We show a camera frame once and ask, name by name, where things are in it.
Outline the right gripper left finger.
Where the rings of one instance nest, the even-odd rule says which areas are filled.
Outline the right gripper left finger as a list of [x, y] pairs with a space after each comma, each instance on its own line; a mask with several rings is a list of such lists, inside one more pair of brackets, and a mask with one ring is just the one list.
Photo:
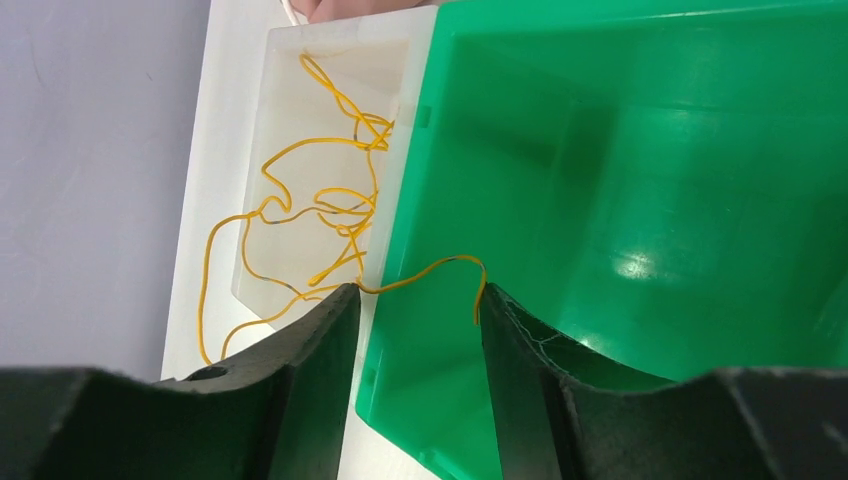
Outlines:
[[300, 319], [182, 380], [97, 368], [1, 372], [5, 479], [333, 479], [357, 348], [345, 284]]

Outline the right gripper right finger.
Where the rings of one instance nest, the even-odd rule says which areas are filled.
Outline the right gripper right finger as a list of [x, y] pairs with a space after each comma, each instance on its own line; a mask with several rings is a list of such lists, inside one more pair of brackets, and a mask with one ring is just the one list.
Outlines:
[[843, 369], [675, 383], [551, 328], [490, 284], [481, 335], [507, 479], [843, 479]]

